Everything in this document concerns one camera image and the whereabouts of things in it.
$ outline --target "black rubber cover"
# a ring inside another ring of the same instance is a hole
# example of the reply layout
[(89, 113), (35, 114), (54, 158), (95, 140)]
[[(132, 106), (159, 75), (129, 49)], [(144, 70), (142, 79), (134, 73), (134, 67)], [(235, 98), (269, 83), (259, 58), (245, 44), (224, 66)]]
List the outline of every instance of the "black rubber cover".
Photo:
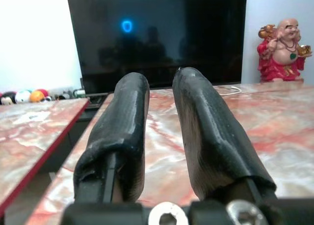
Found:
[(123, 201), (136, 201), (143, 191), (145, 174), (145, 124), (149, 84), (138, 73), (125, 75), (114, 98), (93, 127), (85, 152), (74, 171), (74, 192), (81, 181), (94, 180), (108, 155), (116, 153), (118, 181)]
[(275, 191), (243, 127), (211, 83), (198, 70), (184, 68), (172, 87), (190, 182), (199, 199), (243, 177)]

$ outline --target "red ball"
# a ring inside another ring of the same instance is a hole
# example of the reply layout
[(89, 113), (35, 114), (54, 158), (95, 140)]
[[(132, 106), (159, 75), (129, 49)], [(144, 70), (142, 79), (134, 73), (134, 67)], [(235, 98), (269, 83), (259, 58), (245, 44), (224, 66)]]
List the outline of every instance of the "red ball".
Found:
[(45, 89), (37, 89), (36, 91), (41, 91), (45, 97), (48, 96), (48, 91)]

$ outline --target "pink marble surface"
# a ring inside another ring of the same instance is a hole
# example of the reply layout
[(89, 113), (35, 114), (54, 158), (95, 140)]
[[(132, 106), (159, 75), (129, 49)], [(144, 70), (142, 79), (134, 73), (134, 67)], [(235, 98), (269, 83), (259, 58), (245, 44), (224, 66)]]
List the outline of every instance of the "pink marble surface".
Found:
[[(314, 86), (300, 82), (236, 85), (243, 92), (224, 100), (249, 135), (259, 157), (278, 186), (279, 197), (314, 196)], [(229, 86), (216, 90), (230, 93)], [(112, 96), (102, 105), (56, 179), (37, 205), (29, 225), (55, 225), (73, 202), (73, 169), (86, 147), (93, 125)], [(181, 128), (168, 90), (151, 91), (146, 123), (145, 187), (139, 201), (188, 205), (197, 199), (190, 186)]]
[(87, 99), (0, 106), (0, 213), (35, 175)]

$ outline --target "flat screen tv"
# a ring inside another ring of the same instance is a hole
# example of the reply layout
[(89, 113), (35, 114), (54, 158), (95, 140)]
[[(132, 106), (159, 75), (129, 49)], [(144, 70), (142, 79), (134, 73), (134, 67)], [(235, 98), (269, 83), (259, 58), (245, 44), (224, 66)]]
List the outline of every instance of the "flat screen tv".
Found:
[(241, 79), (246, 0), (68, 0), (87, 94), (113, 92), (129, 72), (151, 88), (179, 67), (213, 84)]

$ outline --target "toy ball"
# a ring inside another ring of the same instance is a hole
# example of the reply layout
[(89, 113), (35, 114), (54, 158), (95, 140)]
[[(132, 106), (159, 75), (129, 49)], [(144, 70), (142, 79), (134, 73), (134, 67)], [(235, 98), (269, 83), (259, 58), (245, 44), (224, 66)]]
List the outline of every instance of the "toy ball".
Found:
[(48, 96), (48, 92), (45, 89), (37, 89), (36, 91), (41, 91), (45, 97)]
[(41, 91), (33, 91), (29, 96), (31, 102), (40, 102), (44, 98), (45, 96)]
[(31, 92), (28, 90), (17, 92), (15, 95), (15, 102), (17, 104), (29, 102), (30, 94)]
[(50, 96), (46, 96), (44, 99), (42, 99), (40, 102), (49, 102), (52, 101), (52, 98)]
[(0, 102), (2, 105), (12, 105), (15, 104), (15, 92), (14, 91), (8, 91), (5, 92), (1, 99)]

